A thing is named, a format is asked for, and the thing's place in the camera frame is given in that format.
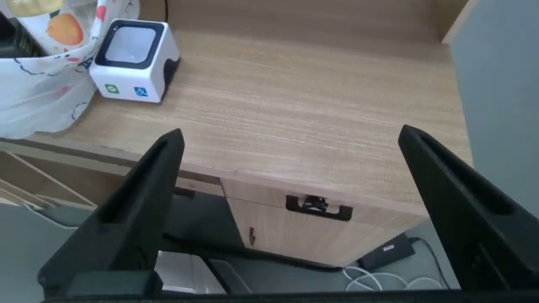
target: gray wall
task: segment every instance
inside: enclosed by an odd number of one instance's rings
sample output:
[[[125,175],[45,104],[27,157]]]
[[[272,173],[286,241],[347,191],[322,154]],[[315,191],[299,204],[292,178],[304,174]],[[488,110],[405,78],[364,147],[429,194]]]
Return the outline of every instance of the gray wall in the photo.
[[[475,167],[535,215],[539,215],[537,12],[537,0],[481,0],[452,47]],[[0,205],[1,300],[40,300],[36,273],[70,234],[25,209]],[[402,263],[396,267],[411,268]],[[333,283],[335,289],[340,285]]]
[[[481,0],[452,45],[475,168],[539,215],[539,1]]]

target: white cube device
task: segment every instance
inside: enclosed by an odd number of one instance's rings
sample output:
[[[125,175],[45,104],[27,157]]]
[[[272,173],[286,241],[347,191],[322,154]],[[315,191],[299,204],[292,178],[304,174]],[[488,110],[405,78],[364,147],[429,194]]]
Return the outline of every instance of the white cube device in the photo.
[[[178,65],[179,49],[168,24],[116,19],[90,75],[106,98],[158,104]]]

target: white cable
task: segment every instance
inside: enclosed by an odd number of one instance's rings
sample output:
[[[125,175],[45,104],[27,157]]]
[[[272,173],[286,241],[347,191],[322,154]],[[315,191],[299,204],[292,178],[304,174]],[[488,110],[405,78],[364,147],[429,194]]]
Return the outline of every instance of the white cable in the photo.
[[[234,267],[233,267],[229,262],[227,262],[227,261],[225,261],[225,260],[219,260],[219,259],[212,259],[211,262],[221,262],[221,263],[226,264],[226,265],[231,269],[231,271],[236,275],[236,277],[237,277],[240,281],[242,281],[243,286],[245,286],[245,288],[247,289],[247,291],[249,292],[249,294],[252,294],[252,293],[253,293],[253,291],[251,290],[251,288],[247,285],[247,283],[245,283],[245,280],[242,278],[242,276],[239,275],[239,274],[237,273],[236,269],[234,269]]]
[[[404,285],[404,287],[408,286],[408,282],[406,282],[405,279],[403,279],[403,277],[397,275],[397,274],[392,274],[392,273],[372,273],[373,276],[377,277],[377,276],[387,276],[387,277],[393,277],[399,281],[401,281]]]
[[[51,218],[49,218],[48,216],[46,215],[43,215],[42,213],[40,213],[38,210],[35,210],[32,206],[30,205],[27,205],[27,204],[23,204],[23,206],[31,211],[32,213],[40,216],[41,218],[45,219],[46,221],[49,221],[50,223],[54,224],[55,226],[58,226],[60,228],[63,228],[63,229],[67,229],[67,230],[76,230],[78,228],[78,226],[66,226],[66,225],[63,225],[62,223],[58,222],[58,221],[55,221]]]
[[[352,285],[354,285],[354,284],[357,284],[357,285],[363,287],[363,288],[366,289],[366,290],[375,291],[375,290],[374,290],[373,288],[371,288],[370,286],[367,286],[367,285],[365,285],[365,284],[362,284],[362,283],[360,283],[360,282],[358,281],[358,280],[363,279],[363,278],[365,278],[365,277],[369,278],[369,276],[362,276],[362,277],[359,277],[359,278],[356,278],[356,279],[352,279],[352,281],[350,281],[350,283],[348,283],[348,285],[346,285],[346,289],[345,289],[344,291],[349,291],[349,290],[350,290],[350,287],[352,287]]]
[[[413,284],[416,284],[419,281],[429,281],[429,282],[432,282],[432,283],[436,284],[436,286],[438,286],[441,290],[444,289],[441,286],[440,282],[436,281],[435,279],[432,279],[432,278],[429,278],[429,277],[419,277],[417,279],[414,279],[412,282],[408,283],[408,286],[406,286],[405,290],[409,290],[410,287],[412,287]]]
[[[356,271],[359,271],[359,272],[362,273],[362,274],[365,274],[367,277],[370,277],[370,278],[374,281],[374,283],[376,283],[376,286],[378,286],[378,290],[380,290],[380,291],[384,290],[384,289],[382,288],[382,284],[380,284],[380,281],[378,281],[378,279],[377,279],[375,276],[373,276],[371,273],[369,273],[368,271],[366,271],[366,270],[364,270],[364,269],[362,269],[362,268],[355,267],[355,266],[347,266],[347,267],[345,267],[345,268],[343,269],[343,274],[344,274],[344,276],[346,276],[346,278],[350,279],[351,282],[350,282],[350,283],[348,284],[348,286],[346,287],[346,291],[348,291],[348,290],[350,289],[351,285],[353,285],[353,284],[358,284],[358,285],[360,285],[361,287],[364,287],[364,288],[366,288],[366,289],[368,289],[368,290],[373,290],[371,287],[366,286],[366,285],[360,283],[359,281],[357,281],[357,280],[360,279],[361,277],[359,277],[359,278],[357,278],[357,279],[352,279],[352,277],[350,277],[350,276],[348,275],[348,273],[346,273],[346,270],[347,270],[347,269],[356,270]]]
[[[364,276],[361,276],[359,278],[356,278],[356,279],[352,279],[352,277],[350,277],[346,272],[344,272],[344,275],[346,276],[346,278],[348,278],[351,282],[346,286],[346,291],[350,290],[350,287],[352,287],[353,284],[356,284],[360,287],[363,287],[364,289],[366,290],[374,290],[372,289],[370,286],[367,286],[365,284],[362,284],[360,283],[359,281],[362,280],[362,279],[366,279],[366,278],[370,278],[368,275],[364,275]],[[391,273],[372,273],[373,276],[375,277],[378,277],[378,276],[387,276],[387,277],[393,277],[399,281],[401,281],[401,283],[403,283],[403,286],[406,287],[408,286],[408,282],[406,282],[405,279],[403,279],[401,276],[397,275],[397,274],[391,274]]]
[[[360,276],[359,278],[354,279],[346,272],[347,269],[353,269],[353,270],[359,271],[364,275]],[[432,279],[430,277],[419,277],[419,278],[416,278],[416,279],[412,280],[412,282],[408,283],[408,282],[406,282],[405,279],[403,279],[401,276],[399,276],[397,274],[392,274],[392,273],[370,273],[370,272],[368,272],[368,271],[366,271],[366,270],[364,270],[362,268],[358,268],[358,267],[354,267],[354,266],[345,267],[343,269],[343,274],[348,280],[350,280],[350,283],[348,283],[348,285],[346,286],[345,291],[349,291],[353,284],[356,284],[356,285],[358,285],[360,287],[363,287],[366,290],[375,291],[375,289],[371,288],[368,285],[362,284],[360,282],[360,280],[367,279],[367,278],[373,279],[375,281],[376,285],[378,286],[378,289],[383,290],[382,285],[380,284],[378,279],[376,279],[376,276],[387,276],[387,277],[393,277],[395,279],[398,279],[404,285],[405,290],[409,290],[414,284],[418,283],[419,281],[429,281],[431,283],[436,284],[436,286],[438,286],[438,288],[440,288],[441,290],[444,289],[440,282],[438,282],[435,279]]]

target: wooden panel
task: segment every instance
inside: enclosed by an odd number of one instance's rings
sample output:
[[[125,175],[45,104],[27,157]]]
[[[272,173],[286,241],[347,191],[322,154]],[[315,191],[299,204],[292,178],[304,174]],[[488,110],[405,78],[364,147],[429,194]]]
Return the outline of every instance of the wooden panel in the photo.
[[[100,201],[102,197],[106,197],[106,194],[110,188],[119,185],[116,176],[124,177],[130,170],[131,166],[134,166],[136,162],[126,161],[121,159],[115,159],[110,157],[98,157],[98,160],[92,159],[94,155],[90,153],[78,153],[83,157],[73,156],[71,154],[60,153],[57,151],[48,151],[47,146],[37,146],[39,148],[32,147],[32,142],[19,142],[19,144],[0,141],[0,149],[5,151],[12,152],[19,155],[22,159],[34,158],[35,162],[48,162],[46,167],[42,167],[49,174],[57,176],[61,179],[67,179],[64,183],[70,182],[70,177],[62,177],[63,171],[67,170],[68,175],[77,175],[81,174],[86,176],[86,179],[96,179],[100,185],[104,185],[108,190],[101,191],[101,193],[90,193],[90,194],[99,194],[98,198],[92,198],[90,200]],[[179,177],[176,180],[176,186],[182,189],[190,189],[206,194],[214,194],[218,196],[224,196],[221,187],[221,180],[219,178],[214,178],[210,176],[200,175],[196,173],[189,173],[185,171],[179,172]]]
[[[246,247],[333,266],[352,263],[400,232],[238,199],[228,203]]]
[[[51,176],[58,183],[63,184],[64,187],[69,188],[73,193],[77,193],[94,205],[103,204],[120,187],[123,180],[120,175],[102,173],[59,162],[24,156],[19,156],[19,158]],[[57,198],[51,193],[51,188],[41,190],[40,195]]]
[[[183,170],[414,214],[404,124],[472,161],[432,0],[169,2],[182,66],[163,102],[96,95],[68,131],[32,141],[137,160],[180,128]]]
[[[40,172],[28,163],[21,161],[21,159],[15,155],[10,155],[3,151],[0,152],[0,163],[2,165],[0,179],[25,193],[36,195],[45,189],[49,189],[53,190],[57,197],[63,200],[83,205],[91,205],[86,199],[82,199],[79,194],[73,193],[73,191],[65,185],[58,183],[54,178]]]
[[[44,209],[48,206],[57,206],[54,202],[46,201],[44,199],[40,199],[39,197],[36,197],[22,189],[17,188],[16,186],[13,186],[10,183],[7,183],[0,179],[0,189],[10,193],[11,195],[14,195],[18,197],[19,199],[23,200],[25,203],[28,203],[32,206],[34,206],[36,209]]]
[[[450,44],[479,0],[434,0],[435,22],[442,43]]]
[[[71,201],[68,201],[68,200],[64,200],[62,198],[58,198],[58,195],[57,194],[54,194],[54,193],[44,193],[44,194],[37,194],[36,197],[48,202],[48,203],[55,203],[55,204],[58,204],[58,205],[65,205],[65,206],[69,206],[69,207],[74,207],[74,208],[78,208],[78,209],[81,209],[81,210],[95,210],[96,209],[96,206],[93,206],[93,205],[82,205],[80,203],[73,203]]]
[[[7,205],[21,206],[24,204],[24,200],[8,193],[7,191],[0,189],[0,203]]]
[[[298,194],[284,189],[275,189],[263,185],[222,180],[222,188],[227,198],[242,199],[244,201],[272,205],[284,208],[288,194]]]
[[[298,196],[300,199],[306,197],[305,194],[293,193],[282,189],[272,189],[245,182],[222,180],[222,185],[228,198],[241,199],[279,208],[286,207],[286,196],[288,194]],[[406,231],[427,218],[426,215],[408,214],[402,211],[369,206],[365,205],[365,203],[358,203],[358,201],[340,201],[336,199],[326,199],[326,201],[330,206],[328,211],[337,211],[341,205],[351,206],[354,208],[352,221],[382,228]]]

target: blue label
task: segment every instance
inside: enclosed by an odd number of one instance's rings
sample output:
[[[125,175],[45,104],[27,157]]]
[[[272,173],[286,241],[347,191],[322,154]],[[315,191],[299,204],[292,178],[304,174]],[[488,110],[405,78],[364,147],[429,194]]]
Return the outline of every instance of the blue label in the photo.
[[[145,88],[135,88],[135,93],[139,97],[147,97],[148,91]]]

